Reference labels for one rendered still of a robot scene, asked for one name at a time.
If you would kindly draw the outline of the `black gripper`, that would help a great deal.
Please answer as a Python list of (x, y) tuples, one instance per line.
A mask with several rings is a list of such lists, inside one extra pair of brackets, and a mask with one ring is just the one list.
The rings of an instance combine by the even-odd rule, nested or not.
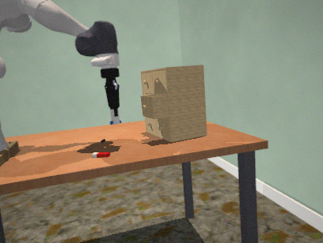
[(106, 78), (106, 96), (108, 105), (111, 113), (111, 120), (113, 124), (120, 124), (119, 111), (118, 107), (120, 107), (119, 103), (119, 84), (117, 84), (116, 77), (119, 77), (119, 69), (118, 68), (110, 68), (110, 69), (101, 69), (101, 78)]

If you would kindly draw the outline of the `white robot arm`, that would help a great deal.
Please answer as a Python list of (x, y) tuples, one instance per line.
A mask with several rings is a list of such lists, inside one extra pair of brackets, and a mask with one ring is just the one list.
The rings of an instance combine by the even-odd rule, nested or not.
[(32, 26), (29, 15), (52, 31), (75, 36), (76, 50), (81, 55), (97, 57), (91, 60), (92, 66), (103, 65), (106, 69), (120, 65), (113, 24), (96, 21), (87, 28), (50, 0), (0, 0), (0, 31), (26, 32)]

